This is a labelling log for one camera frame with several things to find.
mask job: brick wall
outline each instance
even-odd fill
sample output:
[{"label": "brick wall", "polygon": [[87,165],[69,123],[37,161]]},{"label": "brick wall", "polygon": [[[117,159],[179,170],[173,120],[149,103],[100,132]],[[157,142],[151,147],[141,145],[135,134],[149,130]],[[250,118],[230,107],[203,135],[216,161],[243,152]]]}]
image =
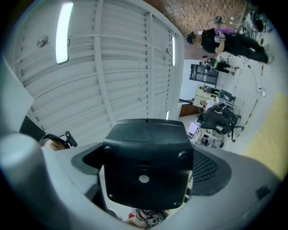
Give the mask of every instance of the brick wall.
[{"label": "brick wall", "polygon": [[[214,27],[212,19],[221,16],[229,25],[239,23],[245,7],[245,0],[144,0],[164,14],[186,37],[190,32],[197,33]],[[207,53],[200,45],[190,45],[185,40],[185,59],[202,59]]]}]

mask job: white wall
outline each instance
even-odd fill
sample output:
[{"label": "white wall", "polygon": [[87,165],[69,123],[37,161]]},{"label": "white wall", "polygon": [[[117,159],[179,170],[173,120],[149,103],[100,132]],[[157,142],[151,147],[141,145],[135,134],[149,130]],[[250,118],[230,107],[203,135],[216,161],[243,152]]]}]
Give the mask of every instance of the white wall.
[{"label": "white wall", "polygon": [[181,121],[184,124],[187,134],[188,134],[188,129],[191,125],[191,122],[195,122],[197,119],[197,116],[198,116],[198,114],[194,114],[191,116],[180,117],[178,119],[179,121]]},{"label": "white wall", "polygon": [[182,76],[182,86],[180,92],[180,98],[184,100],[191,100],[195,98],[195,93],[197,90],[198,84],[208,85],[214,87],[212,84],[206,84],[199,81],[189,80],[190,77],[190,67],[192,64],[199,64],[201,60],[184,60],[184,69],[183,69],[183,76]]}]

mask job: black chair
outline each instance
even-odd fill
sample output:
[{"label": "black chair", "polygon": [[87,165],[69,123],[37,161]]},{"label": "black chair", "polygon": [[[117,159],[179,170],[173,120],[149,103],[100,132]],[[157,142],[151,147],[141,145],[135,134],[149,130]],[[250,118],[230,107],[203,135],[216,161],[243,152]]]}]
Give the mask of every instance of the black chair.
[{"label": "black chair", "polygon": [[204,121],[203,124],[200,125],[201,128],[206,128],[206,129],[213,129],[215,130],[218,134],[220,135],[226,135],[228,137],[230,137],[230,133],[231,133],[231,140],[232,142],[235,142],[235,140],[233,140],[233,135],[234,135],[234,129],[235,128],[241,128],[242,130],[244,130],[243,126],[238,126],[235,125],[233,121],[231,121],[230,119],[224,118],[223,116],[223,121],[224,122],[211,122],[211,121]]}]

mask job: white ceiling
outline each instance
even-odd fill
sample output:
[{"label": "white ceiling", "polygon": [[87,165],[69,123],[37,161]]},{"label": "white ceiling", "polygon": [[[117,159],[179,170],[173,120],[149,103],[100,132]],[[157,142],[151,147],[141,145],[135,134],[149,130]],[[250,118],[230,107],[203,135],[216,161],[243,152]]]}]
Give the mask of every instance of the white ceiling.
[{"label": "white ceiling", "polygon": [[[59,1],[43,3],[17,34],[11,65],[35,99],[38,125],[55,135],[69,130],[84,145],[101,142],[117,120],[164,119],[172,100],[174,31],[129,1],[73,3],[67,63],[55,61]],[[38,48],[43,35],[49,43]]]}]

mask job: fluorescent light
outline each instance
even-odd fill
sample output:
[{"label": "fluorescent light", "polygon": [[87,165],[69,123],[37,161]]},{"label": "fluorescent light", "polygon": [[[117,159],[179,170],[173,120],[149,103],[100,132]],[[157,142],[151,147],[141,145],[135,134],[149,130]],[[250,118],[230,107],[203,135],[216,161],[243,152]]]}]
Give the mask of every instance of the fluorescent light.
[{"label": "fluorescent light", "polygon": [[169,117],[169,111],[166,112],[166,120],[168,120]]},{"label": "fluorescent light", "polygon": [[172,65],[175,65],[175,41],[174,37],[172,37]]},{"label": "fluorescent light", "polygon": [[62,5],[56,33],[56,63],[68,61],[68,27],[73,3]]}]

